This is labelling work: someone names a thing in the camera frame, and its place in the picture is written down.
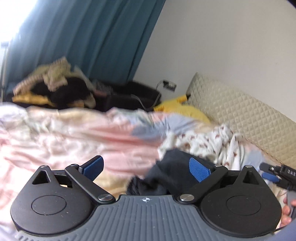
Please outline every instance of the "finger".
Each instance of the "finger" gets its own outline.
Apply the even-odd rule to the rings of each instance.
[[[281,217],[281,224],[283,226],[286,226],[287,224],[291,223],[291,221],[292,221],[292,219],[290,217],[286,216],[286,215],[283,215]]]
[[[296,199],[291,201],[291,205],[292,205],[293,207],[296,206]]]
[[[288,205],[285,205],[285,206],[283,207],[282,212],[283,212],[283,215],[287,215],[287,216],[288,216],[288,215],[290,214],[290,212],[291,212],[291,209],[289,208]]]

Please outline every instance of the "gray ribbed plate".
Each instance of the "gray ribbed plate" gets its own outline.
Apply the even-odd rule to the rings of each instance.
[[[20,241],[246,241],[209,227],[194,206],[176,203],[172,196],[126,196],[99,206],[81,227],[56,237],[20,232]]]

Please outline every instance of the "pink blanket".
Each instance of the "pink blanket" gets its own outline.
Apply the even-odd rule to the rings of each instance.
[[[144,175],[159,158],[159,136],[143,140],[132,131],[141,125],[117,109],[107,113],[87,109],[23,109],[0,106],[0,224],[11,225],[10,206],[40,165],[52,170],[83,164],[96,155],[104,158],[106,176],[127,180]],[[161,122],[164,113],[146,114],[147,121]]]

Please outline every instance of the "white wall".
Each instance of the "white wall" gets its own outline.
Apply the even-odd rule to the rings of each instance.
[[[167,99],[195,72],[296,121],[296,9],[286,0],[166,0],[134,79],[175,82],[175,93],[162,90]]]

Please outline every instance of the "wall socket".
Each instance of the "wall socket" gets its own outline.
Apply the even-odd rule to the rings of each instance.
[[[177,85],[173,82],[170,82],[168,80],[163,80],[163,88],[168,89],[172,92],[175,92]]]

